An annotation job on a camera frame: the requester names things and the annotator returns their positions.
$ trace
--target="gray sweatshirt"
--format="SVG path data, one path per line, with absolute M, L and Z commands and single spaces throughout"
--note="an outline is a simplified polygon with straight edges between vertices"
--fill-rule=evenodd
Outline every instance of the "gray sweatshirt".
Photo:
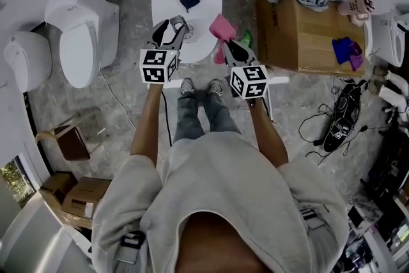
M 275 273 L 330 272 L 348 236 L 346 205 L 314 164 L 276 169 L 240 134 L 211 132 L 175 143 L 161 175 L 145 156 L 122 165 L 93 220 L 96 271 L 174 272 L 196 212 L 225 218 Z M 140 250 L 121 246 L 135 230 Z

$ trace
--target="jeans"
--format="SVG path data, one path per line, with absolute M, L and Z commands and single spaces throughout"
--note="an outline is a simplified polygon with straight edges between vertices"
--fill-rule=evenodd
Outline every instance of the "jeans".
M 230 117 L 229 109 L 224 105 L 219 95 L 216 93 L 206 95 L 203 100 L 203 107 L 210 123 L 210 132 L 233 131 L 240 133 L 236 123 Z M 205 134 L 197 118 L 198 109 L 199 102 L 195 94 L 186 92 L 178 99 L 178 124 L 173 143 L 180 139 L 195 140 Z

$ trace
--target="window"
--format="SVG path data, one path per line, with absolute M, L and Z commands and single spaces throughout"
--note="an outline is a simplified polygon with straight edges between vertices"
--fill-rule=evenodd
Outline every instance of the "window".
M 31 196 L 35 193 L 31 182 L 21 164 L 19 157 L 15 157 L 0 169 L 0 175 L 6 182 L 14 199 L 23 207 Z

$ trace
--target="marker cube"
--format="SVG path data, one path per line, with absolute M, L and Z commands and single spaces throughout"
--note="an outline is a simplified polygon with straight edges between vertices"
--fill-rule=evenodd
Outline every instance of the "marker cube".
M 165 84 L 178 68 L 179 51 L 142 49 L 139 69 L 143 83 Z
M 268 87 L 266 66 L 233 67 L 230 73 L 230 86 L 242 99 L 264 97 Z

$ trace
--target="marble floor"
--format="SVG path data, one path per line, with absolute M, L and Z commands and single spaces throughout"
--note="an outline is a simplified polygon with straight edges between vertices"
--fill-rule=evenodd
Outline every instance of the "marble floor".
M 137 126 L 146 96 L 146 86 L 142 83 L 138 68 L 139 51 L 144 46 L 152 24 L 151 2 L 150 0 L 108 1 L 120 6 L 120 39 L 115 62 L 104 68 L 102 73 Z M 223 0 L 222 11 L 237 28 L 238 36 L 243 36 L 245 30 L 249 30 L 253 39 L 257 40 L 254 0 Z M 77 177 L 112 178 L 129 155 L 134 129 L 101 77 L 97 77 L 91 86 L 80 90 L 68 83 L 59 62 L 61 32 L 52 26 L 45 26 L 38 32 L 50 41 L 53 64 L 50 79 L 29 93 L 37 130 L 50 130 L 77 111 L 97 106 L 101 109 L 104 127 L 110 135 L 103 145 L 92 153 L 90 160 L 82 162 L 66 161 L 54 141 L 41 141 L 52 168 L 72 171 Z M 253 43 L 253 49 L 257 54 L 257 42 Z M 210 79 L 223 78 L 226 75 L 226 67 L 214 64 L 212 56 L 208 56 L 198 63 L 182 65 L 177 74 L 179 77 L 193 78 L 198 88 L 204 88 Z M 319 148 L 300 138 L 298 128 L 305 118 L 317 113 L 321 103 L 332 105 L 334 103 L 334 96 L 331 93 L 333 85 L 343 86 L 344 83 L 337 78 L 323 75 L 289 73 L 289 76 L 289 84 L 271 85 L 270 91 L 275 127 L 284 140 L 290 159 L 294 159 L 298 156 L 304 157 L 306 153 L 313 150 L 320 151 Z M 173 135 L 176 127 L 178 90 L 170 89 L 164 92 L 167 97 L 169 124 Z M 244 138 L 256 145 L 251 117 L 245 102 L 232 98 L 228 92 L 223 97 Z M 352 136 L 363 125 L 384 126 L 385 119 L 381 108 L 381 100 L 365 92 L 362 97 L 360 119 Z M 209 124 L 203 109 L 199 111 L 199 119 L 204 129 L 208 130 Z M 303 136 L 308 140 L 319 138 L 324 124 L 324 116 L 308 121 L 303 126 Z M 164 157 L 169 150 L 169 140 L 163 101 L 160 107 L 159 126 L 158 150 Z M 382 137 L 377 130 L 360 133 L 351 143 L 345 156 L 343 151 L 339 150 L 320 164 L 320 169 L 335 183 L 345 199 L 354 195 L 359 189 L 359 179 L 373 164 L 381 141 Z M 317 155 L 310 156 L 311 160 L 318 163 L 320 158 Z

